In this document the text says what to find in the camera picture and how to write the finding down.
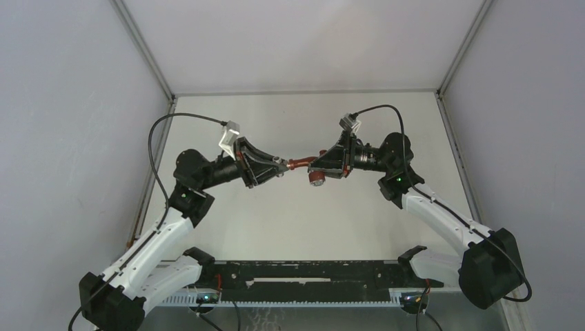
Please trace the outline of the silver metal tee fitting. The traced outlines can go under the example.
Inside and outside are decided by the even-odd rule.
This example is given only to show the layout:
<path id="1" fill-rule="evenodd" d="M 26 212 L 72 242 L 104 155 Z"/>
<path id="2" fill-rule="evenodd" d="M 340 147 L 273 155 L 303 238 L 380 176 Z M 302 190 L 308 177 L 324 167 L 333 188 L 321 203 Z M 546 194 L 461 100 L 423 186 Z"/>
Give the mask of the silver metal tee fitting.
<path id="1" fill-rule="evenodd" d="M 289 171 L 288 161 L 281 157 L 274 156 L 272 158 L 273 176 L 281 178 L 284 174 Z"/>

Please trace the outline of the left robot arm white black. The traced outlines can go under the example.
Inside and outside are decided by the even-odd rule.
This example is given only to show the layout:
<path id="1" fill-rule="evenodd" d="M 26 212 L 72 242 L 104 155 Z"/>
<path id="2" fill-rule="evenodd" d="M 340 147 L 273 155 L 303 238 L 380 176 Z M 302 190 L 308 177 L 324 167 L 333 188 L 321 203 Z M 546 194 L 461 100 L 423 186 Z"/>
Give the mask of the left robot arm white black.
<path id="1" fill-rule="evenodd" d="M 163 213 L 101 274 L 89 272 L 80 280 L 76 317 L 100 330 L 138 330 L 148 313 L 180 288 L 192 283 L 205 288 L 214 282 L 216 270 L 198 250 L 185 251 L 168 267 L 156 267 L 208 213 L 215 199 L 206 189 L 235 179 L 253 188 L 289 170 L 286 160 L 256 149 L 244 137 L 236 139 L 228 152 L 214 161 L 194 149 L 178 155 L 175 187 L 165 197 Z"/>

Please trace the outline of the red brown water faucet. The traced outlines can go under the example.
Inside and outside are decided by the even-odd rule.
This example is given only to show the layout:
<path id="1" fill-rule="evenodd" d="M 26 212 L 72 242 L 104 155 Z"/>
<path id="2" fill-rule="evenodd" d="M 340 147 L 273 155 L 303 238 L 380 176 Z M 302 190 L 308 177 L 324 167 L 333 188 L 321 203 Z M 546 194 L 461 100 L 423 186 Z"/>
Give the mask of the red brown water faucet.
<path id="1" fill-rule="evenodd" d="M 311 163 L 316 160 L 317 157 L 305 157 L 302 159 L 289 159 L 286 162 L 286 166 L 289 170 L 296 170 L 299 168 L 307 168 L 308 181 L 311 186 L 318 187 L 326 182 L 326 175 L 323 171 L 313 170 Z"/>

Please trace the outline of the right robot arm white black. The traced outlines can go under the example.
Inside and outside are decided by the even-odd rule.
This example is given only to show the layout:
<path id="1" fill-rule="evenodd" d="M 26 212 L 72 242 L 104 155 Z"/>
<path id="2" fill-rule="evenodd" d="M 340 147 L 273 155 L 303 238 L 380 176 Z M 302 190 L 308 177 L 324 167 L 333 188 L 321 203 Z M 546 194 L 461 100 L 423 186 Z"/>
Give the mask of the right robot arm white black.
<path id="1" fill-rule="evenodd" d="M 454 255 L 420 246 L 402 264 L 399 280 L 408 287 L 424 279 L 456 285 L 476 307 L 485 310 L 500 299 L 516 301 L 513 290 L 524 285 L 532 297 L 515 237 L 508 230 L 492 230 L 452 209 L 412 169 L 414 154 L 409 138 L 390 133 L 376 148 L 343 132 L 338 142 L 308 164 L 310 183 L 319 186 L 327 177 L 346 178 L 353 170 L 380 172 L 377 182 L 385 200 L 418 217 L 445 240 Z"/>

